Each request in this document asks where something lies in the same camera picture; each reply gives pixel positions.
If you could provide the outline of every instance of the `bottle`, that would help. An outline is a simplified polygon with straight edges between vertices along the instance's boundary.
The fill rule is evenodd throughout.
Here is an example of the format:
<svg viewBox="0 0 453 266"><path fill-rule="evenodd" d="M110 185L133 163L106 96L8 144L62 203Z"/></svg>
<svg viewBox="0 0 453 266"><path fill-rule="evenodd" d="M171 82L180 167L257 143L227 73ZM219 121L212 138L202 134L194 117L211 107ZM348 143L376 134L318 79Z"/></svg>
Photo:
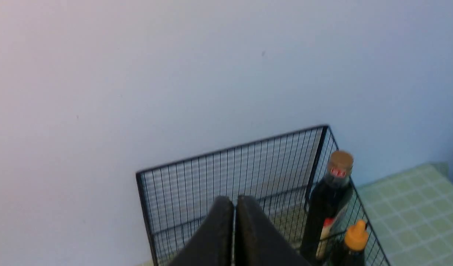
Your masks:
<svg viewBox="0 0 453 266"><path fill-rule="evenodd" d="M325 176L311 193L300 254L313 265L321 265L326 260L328 240L322 239L333 234L353 195L352 168L353 157L345 151L335 151L330 156Z"/></svg>
<svg viewBox="0 0 453 266"><path fill-rule="evenodd" d="M362 219L350 226L345 239L331 251L330 266L365 266L365 247L369 234Z"/></svg>

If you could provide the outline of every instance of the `wire basket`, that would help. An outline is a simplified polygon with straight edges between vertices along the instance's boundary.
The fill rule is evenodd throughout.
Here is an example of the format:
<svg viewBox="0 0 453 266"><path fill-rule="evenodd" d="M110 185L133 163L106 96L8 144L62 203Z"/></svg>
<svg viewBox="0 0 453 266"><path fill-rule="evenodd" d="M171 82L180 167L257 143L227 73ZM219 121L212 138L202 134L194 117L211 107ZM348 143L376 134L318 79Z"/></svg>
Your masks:
<svg viewBox="0 0 453 266"><path fill-rule="evenodd" d="M206 217L215 197L234 205L239 195L257 199L277 230L295 249L306 223L304 206L338 150L328 126L316 126L142 170L136 174L154 265L167 265ZM365 249L369 266L388 266L353 185L353 197L340 227L341 240L358 219L370 233Z"/></svg>

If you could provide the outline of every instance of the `tiled countertop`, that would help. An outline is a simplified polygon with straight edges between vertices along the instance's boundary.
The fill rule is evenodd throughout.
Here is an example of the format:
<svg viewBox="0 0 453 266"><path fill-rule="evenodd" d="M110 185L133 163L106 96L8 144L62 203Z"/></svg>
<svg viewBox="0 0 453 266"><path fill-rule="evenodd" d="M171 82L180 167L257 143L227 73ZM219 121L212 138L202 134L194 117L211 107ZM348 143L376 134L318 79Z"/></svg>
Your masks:
<svg viewBox="0 0 453 266"><path fill-rule="evenodd" d="M358 188L394 266L453 266L453 185L438 166L421 165Z"/></svg>

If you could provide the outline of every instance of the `orange bottle cap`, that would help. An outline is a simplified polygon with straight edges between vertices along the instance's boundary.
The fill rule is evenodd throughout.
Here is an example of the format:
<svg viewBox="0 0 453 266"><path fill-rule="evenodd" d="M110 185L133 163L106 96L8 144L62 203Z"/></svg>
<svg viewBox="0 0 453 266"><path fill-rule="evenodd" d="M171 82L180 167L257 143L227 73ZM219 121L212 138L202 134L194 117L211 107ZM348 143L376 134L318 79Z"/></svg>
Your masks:
<svg viewBox="0 0 453 266"><path fill-rule="evenodd" d="M366 223L362 219L348 228L345 234L345 245L353 251L362 251L368 242L369 234L366 231Z"/></svg>

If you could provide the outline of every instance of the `dark glass bottle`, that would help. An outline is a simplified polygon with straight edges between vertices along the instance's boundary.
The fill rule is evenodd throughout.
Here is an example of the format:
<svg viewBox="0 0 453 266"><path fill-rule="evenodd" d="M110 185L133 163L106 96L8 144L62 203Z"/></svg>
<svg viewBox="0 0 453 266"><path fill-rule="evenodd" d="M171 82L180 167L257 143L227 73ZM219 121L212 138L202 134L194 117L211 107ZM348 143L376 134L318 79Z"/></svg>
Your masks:
<svg viewBox="0 0 453 266"><path fill-rule="evenodd" d="M343 242L338 243L330 254L330 266L365 266L365 247L369 234L366 223L359 220L348 229Z"/></svg>
<svg viewBox="0 0 453 266"><path fill-rule="evenodd" d="M333 229L353 195L352 167L353 157L349 153L335 151L330 156L327 173L311 193L300 254L312 265L321 265L327 259L328 240L320 240L335 233Z"/></svg>

